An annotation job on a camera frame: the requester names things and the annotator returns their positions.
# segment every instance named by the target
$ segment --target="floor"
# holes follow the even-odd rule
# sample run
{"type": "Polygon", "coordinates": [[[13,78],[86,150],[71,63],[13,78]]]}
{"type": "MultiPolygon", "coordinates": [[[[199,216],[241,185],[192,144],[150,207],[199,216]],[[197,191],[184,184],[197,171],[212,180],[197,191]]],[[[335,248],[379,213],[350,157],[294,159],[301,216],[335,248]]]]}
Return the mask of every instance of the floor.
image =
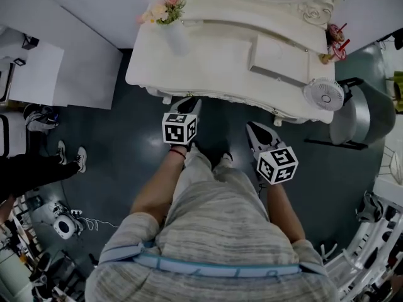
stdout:
{"type": "MultiPolygon", "coordinates": [[[[358,76],[383,89],[382,56],[378,49],[372,46],[361,50],[349,56],[345,64],[338,64],[338,79],[358,76]]],[[[57,141],[63,139],[67,156],[73,159],[78,146],[85,146],[87,172],[44,186],[40,195],[47,203],[62,200],[72,209],[82,210],[86,218],[114,225],[128,215],[137,192],[169,148],[161,135],[161,118],[169,106],[163,105],[161,98],[148,95],[145,89],[125,82],[131,50],[124,53],[112,110],[61,108],[60,126],[51,132],[41,149],[44,155],[54,154],[57,141]]],[[[224,150],[230,150],[234,165],[245,171],[257,187],[245,124],[258,121],[273,126],[273,116],[245,104],[203,98],[200,119],[197,140],[201,150],[213,164],[224,150]]],[[[321,241],[332,240],[340,248],[346,247],[358,228],[355,209],[379,170],[383,142],[362,151],[305,143],[307,137],[327,133],[328,126],[318,122],[284,123],[275,129],[293,147],[300,162],[294,179],[284,186],[307,238],[316,247],[321,241]]],[[[85,230],[80,237],[63,240],[51,228],[53,219],[48,204],[32,215],[43,246],[51,252],[66,250],[85,275],[92,269],[88,254],[98,258],[115,231],[109,225],[99,224],[98,231],[85,230]]]]}

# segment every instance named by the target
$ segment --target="man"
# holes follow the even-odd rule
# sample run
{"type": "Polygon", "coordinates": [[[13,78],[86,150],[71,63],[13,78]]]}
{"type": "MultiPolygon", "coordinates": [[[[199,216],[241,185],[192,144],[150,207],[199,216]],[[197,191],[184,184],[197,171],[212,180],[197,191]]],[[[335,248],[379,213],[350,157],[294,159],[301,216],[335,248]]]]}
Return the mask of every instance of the man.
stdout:
{"type": "Polygon", "coordinates": [[[320,267],[321,258],[305,239],[281,185],[268,186],[267,214],[245,173],[232,168],[230,154],[212,172],[195,146],[187,151],[172,147],[137,195],[131,215],[105,245],[87,281],[86,301],[336,301],[326,275],[201,276],[203,267],[212,272],[302,262],[320,267]],[[111,258],[153,240],[154,246],[139,255],[142,260],[134,262],[133,254],[111,258]],[[144,258],[155,256],[156,266],[144,266],[144,258]],[[162,260],[179,261],[179,269],[162,271],[162,260]],[[186,271],[194,265],[200,268],[186,271]]]}
{"type": "Polygon", "coordinates": [[[12,158],[0,157],[0,224],[8,219],[17,197],[36,187],[85,172],[86,160],[87,152],[79,147],[75,160],[67,164],[62,140],[54,156],[20,154],[12,158]]]}

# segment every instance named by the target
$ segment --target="white cloth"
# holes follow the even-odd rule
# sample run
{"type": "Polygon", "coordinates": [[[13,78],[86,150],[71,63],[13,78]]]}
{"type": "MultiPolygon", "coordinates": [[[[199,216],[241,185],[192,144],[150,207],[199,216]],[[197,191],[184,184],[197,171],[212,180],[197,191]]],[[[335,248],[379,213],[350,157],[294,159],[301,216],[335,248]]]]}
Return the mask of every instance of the white cloth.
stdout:
{"type": "Polygon", "coordinates": [[[173,203],[192,184],[214,180],[227,182],[252,196],[258,196],[248,176],[243,171],[233,168],[232,161],[229,159],[221,158],[219,164],[212,171],[212,164],[207,157],[196,147],[192,147],[186,154],[184,166],[185,169],[182,171],[175,188],[173,203]]]}

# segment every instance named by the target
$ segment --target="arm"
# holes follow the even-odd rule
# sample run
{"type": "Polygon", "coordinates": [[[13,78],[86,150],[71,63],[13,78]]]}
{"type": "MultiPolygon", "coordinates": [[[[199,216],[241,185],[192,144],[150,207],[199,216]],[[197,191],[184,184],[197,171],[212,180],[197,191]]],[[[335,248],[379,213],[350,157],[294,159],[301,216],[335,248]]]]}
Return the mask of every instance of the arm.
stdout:
{"type": "Polygon", "coordinates": [[[8,219],[11,210],[13,210],[14,202],[14,197],[10,195],[8,199],[0,206],[0,224],[4,224],[4,222],[8,219]]]}
{"type": "Polygon", "coordinates": [[[291,243],[305,239],[304,229],[281,184],[268,185],[267,206],[270,222],[278,226],[291,243]]]}
{"type": "MultiPolygon", "coordinates": [[[[186,155],[185,147],[173,147],[186,155]]],[[[182,172],[184,157],[176,152],[168,152],[157,172],[140,190],[135,198],[131,213],[148,213],[159,224],[168,213],[176,183],[182,172]]]]}

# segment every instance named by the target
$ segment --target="white vase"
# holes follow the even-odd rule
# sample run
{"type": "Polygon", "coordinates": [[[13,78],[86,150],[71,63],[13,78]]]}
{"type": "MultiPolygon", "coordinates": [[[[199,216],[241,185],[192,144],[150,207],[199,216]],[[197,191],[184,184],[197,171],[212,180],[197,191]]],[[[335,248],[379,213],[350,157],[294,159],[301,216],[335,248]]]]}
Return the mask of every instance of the white vase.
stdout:
{"type": "Polygon", "coordinates": [[[175,55],[185,56],[190,52],[189,37],[179,19],[168,25],[160,25],[160,27],[167,44],[175,55]]]}

